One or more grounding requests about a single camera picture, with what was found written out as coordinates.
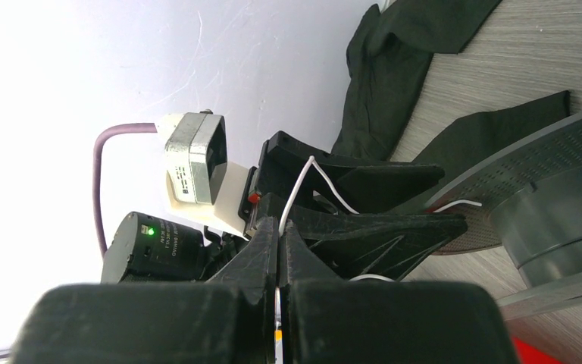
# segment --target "gray wooden surface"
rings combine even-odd
[[[582,110],[582,0],[503,0],[460,55],[436,55],[393,156],[411,161],[442,129],[569,89]],[[470,281],[495,298],[524,288],[503,248],[432,256],[408,279]],[[582,306],[508,323],[512,334],[563,362],[582,363]]]

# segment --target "white wall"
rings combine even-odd
[[[0,348],[46,290],[97,282],[92,144],[108,126],[211,108],[230,158],[277,130],[329,149],[345,48],[371,0],[0,1]],[[161,145],[104,153],[106,234],[130,210],[167,217]]]

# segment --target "black cloth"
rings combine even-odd
[[[373,5],[346,51],[351,83],[332,153],[386,160],[413,111],[434,53],[459,53],[500,0]]]
[[[459,118],[438,134],[413,161],[439,165],[445,171],[445,177],[435,187],[401,204],[393,212],[422,212],[429,198],[477,163],[569,115],[570,93],[563,91],[514,108]]]

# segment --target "perforated metal plate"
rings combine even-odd
[[[467,218],[468,231],[435,254],[459,254],[501,245],[489,213],[501,202],[535,182],[582,166],[582,112],[537,131],[495,153],[442,188],[428,206],[457,199],[483,203],[483,207],[450,209]]]

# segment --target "white wire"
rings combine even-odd
[[[356,214],[356,215],[358,214],[358,212],[355,211],[353,209],[353,207],[351,207],[344,200],[344,198],[338,193],[338,191],[336,190],[336,187],[333,185],[333,182],[331,182],[331,179],[329,178],[329,176],[327,176],[327,173],[325,173],[325,171],[322,169],[322,167],[320,167],[320,165],[318,165],[318,163],[315,161],[315,157],[312,155],[309,157],[309,159],[305,163],[305,166],[300,171],[300,175],[298,176],[298,180],[296,181],[296,185],[293,186],[293,190],[291,190],[291,195],[289,195],[289,199],[286,201],[286,205],[284,206],[284,210],[282,211],[282,216],[280,216],[280,226],[277,229],[277,232],[280,236],[282,236],[282,234],[284,234],[284,227],[286,226],[286,220],[289,218],[289,212],[291,212],[291,206],[293,205],[293,201],[296,200],[296,196],[298,196],[298,191],[300,191],[300,186],[302,185],[302,182],[305,180],[305,177],[307,176],[307,173],[309,172],[309,168],[312,165],[318,171],[320,176],[322,176],[322,178],[324,178],[324,181],[327,182],[327,184],[329,185],[329,188],[331,189],[331,192],[333,192],[333,195],[338,199],[338,201],[340,201],[340,203],[342,203],[343,206],[345,206],[345,208],[348,209],[349,212],[351,212],[352,214]]]
[[[327,174],[318,165],[318,163],[315,161],[315,159],[313,160],[312,164],[315,167],[315,169],[318,170],[318,173],[322,176],[322,178],[324,178],[324,180],[327,182],[327,184],[329,185],[329,188],[331,189],[331,192],[333,192],[333,194],[336,196],[338,201],[340,201],[340,203],[342,203],[343,206],[345,206],[345,208],[349,210],[349,212],[357,215],[359,212],[355,211],[353,209],[353,207],[351,207],[347,202],[345,202],[344,198],[338,193],[338,191],[336,191],[336,187],[333,185],[333,182],[331,182],[331,179],[329,179],[329,176],[327,176]]]
[[[434,213],[436,213],[436,212],[443,212],[443,211],[449,209],[452,206],[460,205],[462,203],[464,203],[466,205],[472,205],[472,206],[478,206],[478,207],[481,207],[483,205],[480,202],[470,201],[469,199],[457,199],[454,202],[450,202],[447,205],[445,205],[445,206],[443,206],[441,208],[438,208],[438,209],[434,210]]]
[[[291,206],[293,205],[293,201],[296,200],[296,196],[298,196],[298,191],[300,191],[300,186],[302,185],[302,181],[307,176],[307,172],[309,172],[309,168],[311,164],[315,160],[315,157],[312,155],[309,157],[308,161],[305,163],[305,166],[302,167],[300,171],[300,175],[298,176],[298,180],[296,181],[296,185],[293,186],[293,190],[291,190],[291,194],[289,195],[289,199],[286,201],[286,205],[284,206],[284,210],[282,211],[282,216],[280,216],[280,226],[277,229],[277,233],[280,237],[284,234],[284,227],[286,226],[286,219],[289,217],[289,212],[291,211]]]
[[[393,279],[385,277],[383,275],[359,275],[358,277],[353,277],[350,282],[360,281],[362,279],[379,279],[385,282],[395,282]]]

